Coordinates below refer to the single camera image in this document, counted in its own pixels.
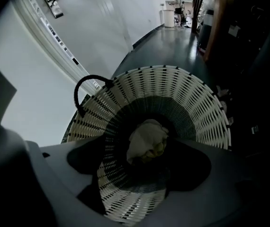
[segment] trash can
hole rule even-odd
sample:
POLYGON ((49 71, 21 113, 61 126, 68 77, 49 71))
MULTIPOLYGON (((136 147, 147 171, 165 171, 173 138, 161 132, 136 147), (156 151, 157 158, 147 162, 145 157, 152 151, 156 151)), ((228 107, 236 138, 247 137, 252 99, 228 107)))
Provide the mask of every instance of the trash can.
MULTIPOLYGON (((166 13, 172 18, 173 11, 166 13)), ((128 226, 141 221, 164 200, 165 182, 170 177, 164 167, 143 180, 137 174, 134 180, 121 154, 125 154, 129 134, 138 123, 164 119, 172 125, 175 137, 231 149, 229 123, 215 93, 178 67, 138 68, 113 80, 90 75, 79 81, 74 99, 78 113, 68 141, 103 137, 105 153, 96 169, 102 203, 106 217, 128 226), (78 89, 88 79, 102 80, 105 86, 80 106, 78 89)))
POLYGON ((174 10, 164 10, 163 11, 163 16, 164 16, 164 26, 165 27, 175 27, 174 23, 174 10))

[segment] doorframe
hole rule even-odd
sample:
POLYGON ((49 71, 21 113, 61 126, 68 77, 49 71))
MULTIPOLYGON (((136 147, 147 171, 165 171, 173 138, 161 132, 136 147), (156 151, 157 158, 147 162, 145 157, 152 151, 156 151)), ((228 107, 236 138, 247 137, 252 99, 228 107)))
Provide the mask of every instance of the doorframe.
MULTIPOLYGON (((31 35, 63 73, 75 83, 89 75, 54 31, 36 0, 12 0, 12 3, 31 35)), ((90 96, 94 95, 100 88, 95 80, 85 81, 81 85, 81 89, 90 96)))

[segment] wall baseboard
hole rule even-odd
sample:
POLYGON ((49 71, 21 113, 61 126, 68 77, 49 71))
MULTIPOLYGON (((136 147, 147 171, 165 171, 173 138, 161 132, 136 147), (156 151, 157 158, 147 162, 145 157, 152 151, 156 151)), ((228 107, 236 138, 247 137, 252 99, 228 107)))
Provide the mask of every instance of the wall baseboard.
POLYGON ((162 27, 164 27, 164 24, 156 27, 155 29, 151 30, 149 33, 147 33, 144 37, 142 37, 140 40, 138 40, 134 45, 133 45, 133 49, 135 49, 137 46, 139 46, 139 44, 141 44, 145 39, 147 39, 151 34, 155 33, 156 31, 158 31, 159 29, 161 29, 162 27))

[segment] white wall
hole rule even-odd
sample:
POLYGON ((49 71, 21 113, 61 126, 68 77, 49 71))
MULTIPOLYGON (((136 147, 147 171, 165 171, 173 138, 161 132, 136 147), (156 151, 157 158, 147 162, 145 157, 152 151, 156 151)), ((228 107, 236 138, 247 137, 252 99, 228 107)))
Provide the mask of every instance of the white wall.
MULTIPOLYGON (((34 40, 11 2, 0 14, 0 71, 17 89, 1 124, 39 146, 61 143, 76 111, 75 83, 34 40)), ((84 96, 79 92, 79 100, 84 96)))
POLYGON ((36 0, 68 49, 89 74, 111 78, 131 44, 112 0, 58 0, 55 19, 44 0, 36 0))
POLYGON ((162 10, 166 7, 165 0, 116 0, 121 8, 121 15, 126 21, 131 43, 139 39, 151 30, 163 24, 162 10))

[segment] gray plastic surface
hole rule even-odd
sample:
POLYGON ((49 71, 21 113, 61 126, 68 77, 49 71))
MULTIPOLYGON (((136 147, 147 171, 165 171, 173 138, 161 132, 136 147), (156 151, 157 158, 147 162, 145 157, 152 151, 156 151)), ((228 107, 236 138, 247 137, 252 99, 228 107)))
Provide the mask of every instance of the gray plastic surface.
POLYGON ((57 226, 59 227, 120 227, 102 215, 94 212, 80 202, 64 186, 62 181, 50 168, 39 146, 27 141, 32 167, 38 182, 53 207, 57 226))
MULTIPOLYGON (((176 139, 204 152, 210 159, 212 169, 209 177, 195 190, 190 192, 170 192, 168 197, 146 218, 136 226, 158 226, 158 227, 201 227, 210 225, 232 215, 236 211, 246 208, 235 187, 237 182, 242 180, 254 180, 253 173, 246 166, 244 159, 232 152, 200 144, 190 140, 176 139)), ((121 226, 112 222, 90 208, 82 204, 75 197, 75 193, 86 182, 79 176, 72 173, 66 162, 63 149, 69 149, 76 145, 81 146, 88 140, 81 140, 58 146, 39 148, 35 143, 29 142, 30 156, 37 178, 53 206, 59 226, 121 226), (46 160, 42 152, 47 152, 54 157, 46 160), (81 181, 78 187, 69 183, 81 181)))
POLYGON ((45 158, 47 163, 74 196, 77 196, 86 186, 91 184, 92 175, 78 173, 68 164, 67 155, 72 149, 83 146, 85 143, 96 138, 97 137, 92 137, 85 140, 40 148, 41 152, 45 152, 50 155, 45 158))

